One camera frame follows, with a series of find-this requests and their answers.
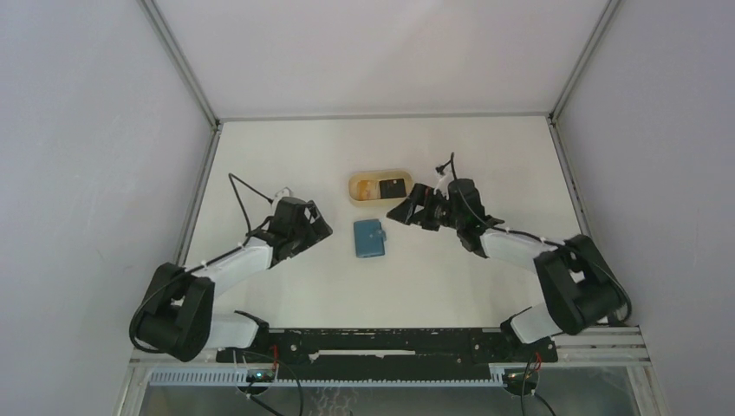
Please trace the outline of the blue leather card holder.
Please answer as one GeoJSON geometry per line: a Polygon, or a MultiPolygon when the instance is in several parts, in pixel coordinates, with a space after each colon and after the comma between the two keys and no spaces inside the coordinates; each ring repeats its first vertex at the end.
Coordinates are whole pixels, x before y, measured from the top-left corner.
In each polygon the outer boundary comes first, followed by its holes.
{"type": "Polygon", "coordinates": [[[357,258],[383,257],[386,254],[386,233],[379,219],[355,221],[353,231],[357,258]]]}

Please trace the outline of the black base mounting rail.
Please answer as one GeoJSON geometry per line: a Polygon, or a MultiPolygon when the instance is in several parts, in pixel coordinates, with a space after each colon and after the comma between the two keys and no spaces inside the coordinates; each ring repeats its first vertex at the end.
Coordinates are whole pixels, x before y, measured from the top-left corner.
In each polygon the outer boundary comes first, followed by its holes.
{"type": "Polygon", "coordinates": [[[266,328],[249,348],[227,348],[218,363],[283,365],[293,376],[479,375],[482,367],[559,360],[543,338],[515,344],[501,328],[266,328]]]}

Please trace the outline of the gold card in pocket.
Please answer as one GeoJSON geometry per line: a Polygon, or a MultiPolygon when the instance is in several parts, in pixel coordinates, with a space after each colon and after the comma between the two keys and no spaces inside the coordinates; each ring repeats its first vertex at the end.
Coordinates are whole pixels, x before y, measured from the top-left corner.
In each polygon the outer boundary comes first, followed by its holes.
{"type": "Polygon", "coordinates": [[[356,183],[356,199],[369,201],[381,198],[380,182],[372,179],[362,179],[356,183]]]}

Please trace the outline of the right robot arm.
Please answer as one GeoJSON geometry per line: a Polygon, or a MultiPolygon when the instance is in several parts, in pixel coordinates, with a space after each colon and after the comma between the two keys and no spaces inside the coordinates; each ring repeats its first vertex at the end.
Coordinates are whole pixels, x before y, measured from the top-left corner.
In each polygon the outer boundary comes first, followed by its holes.
{"type": "Polygon", "coordinates": [[[387,217],[428,231],[451,228],[467,251],[537,276],[543,301],[501,325],[502,352],[511,360],[524,360],[543,338],[577,335],[619,310],[632,314],[627,291],[589,236],[555,242],[508,228],[486,213],[471,179],[454,179],[445,192],[416,184],[387,217]]]}

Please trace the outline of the black card in tray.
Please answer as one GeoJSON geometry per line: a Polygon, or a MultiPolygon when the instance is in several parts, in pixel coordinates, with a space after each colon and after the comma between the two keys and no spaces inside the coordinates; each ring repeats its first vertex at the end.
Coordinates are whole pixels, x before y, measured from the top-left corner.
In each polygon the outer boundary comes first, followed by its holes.
{"type": "Polygon", "coordinates": [[[405,198],[407,196],[406,183],[403,178],[380,180],[380,199],[405,198]]]}

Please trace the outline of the beige oval tray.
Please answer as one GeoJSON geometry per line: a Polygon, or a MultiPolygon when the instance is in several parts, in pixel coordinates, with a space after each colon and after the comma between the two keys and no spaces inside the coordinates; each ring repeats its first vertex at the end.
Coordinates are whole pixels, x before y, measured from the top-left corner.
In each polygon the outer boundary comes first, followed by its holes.
{"type": "Polygon", "coordinates": [[[357,207],[396,206],[413,186],[412,175],[403,169],[360,171],[348,180],[348,198],[357,207]]]}

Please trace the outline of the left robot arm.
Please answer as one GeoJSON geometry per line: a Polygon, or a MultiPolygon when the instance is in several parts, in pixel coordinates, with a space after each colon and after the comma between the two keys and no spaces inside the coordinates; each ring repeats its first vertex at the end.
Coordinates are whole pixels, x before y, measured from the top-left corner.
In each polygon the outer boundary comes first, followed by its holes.
{"type": "Polygon", "coordinates": [[[250,361],[270,352],[267,323],[243,311],[217,313],[214,303],[229,289],[291,259],[333,233],[315,202],[284,197],[272,215],[242,243],[190,269],[163,263],[128,328],[133,346],[188,362],[205,349],[237,348],[250,361]]]}

